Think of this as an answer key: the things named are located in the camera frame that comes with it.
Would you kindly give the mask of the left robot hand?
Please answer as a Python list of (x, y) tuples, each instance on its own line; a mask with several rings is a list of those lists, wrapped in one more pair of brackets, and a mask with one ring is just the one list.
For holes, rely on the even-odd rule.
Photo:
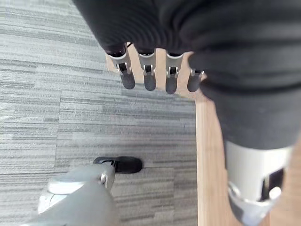
[(206, 74), (202, 93), (222, 130), (228, 197), (256, 226), (282, 193), (301, 131), (301, 3), (298, 0), (76, 0), (113, 59), (126, 43), (149, 53), (190, 52)]

